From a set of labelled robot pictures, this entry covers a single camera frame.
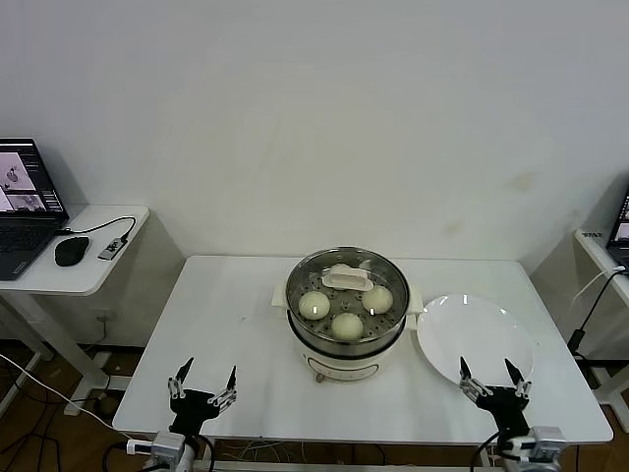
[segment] white table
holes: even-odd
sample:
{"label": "white table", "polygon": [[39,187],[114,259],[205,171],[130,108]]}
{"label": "white table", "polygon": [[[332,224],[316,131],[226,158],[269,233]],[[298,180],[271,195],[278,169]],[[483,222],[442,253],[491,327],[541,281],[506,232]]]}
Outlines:
{"label": "white table", "polygon": [[[590,256],[597,267],[610,270],[618,263],[611,258],[605,245],[609,239],[608,233],[599,230],[578,229],[575,238],[586,254]],[[629,277],[623,275],[614,277],[609,283],[620,299],[629,305]],[[629,433],[629,407],[622,397],[622,392],[629,388],[629,366],[625,367],[612,378],[605,368],[592,368],[592,372],[600,383],[595,390],[595,396],[601,405],[609,405],[625,433]]]}
{"label": "white table", "polygon": [[[101,352],[93,360],[90,359],[32,295],[86,296],[94,293],[124,256],[124,252],[143,227],[148,218],[148,208],[92,205],[82,209],[70,207],[69,210],[70,214],[77,213],[66,225],[74,230],[89,229],[120,216],[134,216],[136,226],[129,235],[129,243],[113,261],[103,261],[97,257],[114,238],[119,238],[128,230],[131,220],[119,221],[87,234],[90,242],[83,260],[70,267],[56,265],[54,251],[57,243],[74,236],[55,238],[18,280],[0,281],[0,295],[16,309],[30,327],[83,375],[72,398],[87,398],[92,389],[103,388],[108,382],[109,388],[124,390],[129,379],[121,376],[111,376],[109,379],[109,376],[101,369],[109,353]],[[77,404],[83,406],[83,402],[77,402]],[[66,406],[65,413],[77,415],[79,410],[69,404]]]}
{"label": "white table", "polygon": [[[174,415],[166,382],[189,357],[184,387],[217,392],[236,365],[238,400],[201,432],[224,439],[366,443],[481,443],[490,415],[436,372],[407,330],[391,365],[358,383],[316,383],[293,349],[273,286],[298,259],[195,256],[179,280],[136,368],[114,426],[166,430]],[[601,443],[612,431],[520,265],[484,261],[397,261],[425,302],[483,295],[509,309],[538,341],[531,426],[558,426],[571,443]]]}

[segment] laptop screen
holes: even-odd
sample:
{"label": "laptop screen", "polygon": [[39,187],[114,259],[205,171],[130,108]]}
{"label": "laptop screen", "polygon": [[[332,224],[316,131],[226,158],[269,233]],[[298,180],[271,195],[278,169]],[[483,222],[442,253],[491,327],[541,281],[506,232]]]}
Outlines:
{"label": "laptop screen", "polygon": [[609,237],[609,246],[629,246],[629,192],[625,195],[618,219]]}
{"label": "laptop screen", "polygon": [[65,213],[32,140],[0,140],[0,214]]}

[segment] lid handle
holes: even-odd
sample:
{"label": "lid handle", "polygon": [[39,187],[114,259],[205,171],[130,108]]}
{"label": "lid handle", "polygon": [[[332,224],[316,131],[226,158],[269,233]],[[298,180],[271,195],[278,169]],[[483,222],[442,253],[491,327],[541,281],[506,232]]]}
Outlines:
{"label": "lid handle", "polygon": [[341,290],[360,290],[367,292],[373,289],[369,273],[362,268],[351,268],[346,264],[333,265],[321,280],[329,288]]}

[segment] table leg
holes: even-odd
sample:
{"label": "table leg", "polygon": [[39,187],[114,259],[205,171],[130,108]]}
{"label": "table leg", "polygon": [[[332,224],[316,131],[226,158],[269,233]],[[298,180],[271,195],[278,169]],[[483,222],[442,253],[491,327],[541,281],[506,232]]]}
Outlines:
{"label": "table leg", "polygon": [[[27,364],[27,370],[32,371],[37,366],[40,358],[41,354],[35,352]],[[20,391],[20,387],[25,384],[28,378],[29,377],[27,377],[26,374],[20,374],[20,376],[16,379],[15,384],[4,395],[2,401],[0,401],[0,418],[2,418],[2,415],[4,415],[5,411],[7,411],[7,408],[9,408],[9,405],[18,394],[18,391]]]}
{"label": "table leg", "polygon": [[[130,378],[122,376],[111,376],[102,371],[102,367],[107,362],[110,353],[98,353],[92,360],[84,350],[70,337],[70,335],[59,326],[59,324],[26,293],[13,292],[4,295],[15,310],[24,317],[29,325],[39,333],[50,345],[61,354],[79,373],[83,376],[70,398],[84,399],[95,388],[110,388],[125,390]],[[83,407],[85,401],[76,401],[77,405]],[[76,416],[80,410],[71,404],[66,406],[66,415]]]}
{"label": "table leg", "polygon": [[592,372],[600,383],[594,395],[601,405],[609,405],[625,433],[629,433],[629,406],[622,397],[623,390],[629,388],[629,366],[618,374],[610,377],[607,369],[592,368]]}
{"label": "table leg", "polygon": [[32,352],[38,353],[44,361],[50,361],[52,359],[52,351],[44,346],[43,342],[41,342],[23,320],[19,320],[13,313],[6,310],[2,310],[0,313],[2,314],[0,323],[11,331]]}

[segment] black mouse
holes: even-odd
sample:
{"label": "black mouse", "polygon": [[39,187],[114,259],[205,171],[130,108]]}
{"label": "black mouse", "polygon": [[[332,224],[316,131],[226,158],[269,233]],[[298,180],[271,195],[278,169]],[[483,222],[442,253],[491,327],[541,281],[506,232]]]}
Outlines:
{"label": "black mouse", "polygon": [[55,263],[61,267],[78,264],[86,253],[89,238],[70,238],[60,242],[55,248]]}

